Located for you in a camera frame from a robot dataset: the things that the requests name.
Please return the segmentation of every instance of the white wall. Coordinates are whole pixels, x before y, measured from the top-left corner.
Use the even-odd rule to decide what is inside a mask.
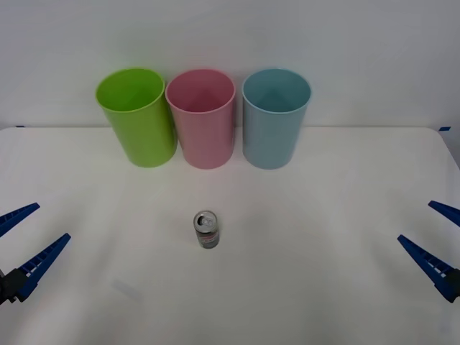
[[[282,66],[309,125],[460,125],[459,0],[3,0],[0,126],[105,125],[97,83]]]

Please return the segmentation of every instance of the can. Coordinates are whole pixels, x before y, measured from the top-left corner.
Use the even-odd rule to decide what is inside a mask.
[[[203,248],[211,249],[219,243],[217,217],[211,211],[201,211],[193,218],[193,227],[198,242]]]

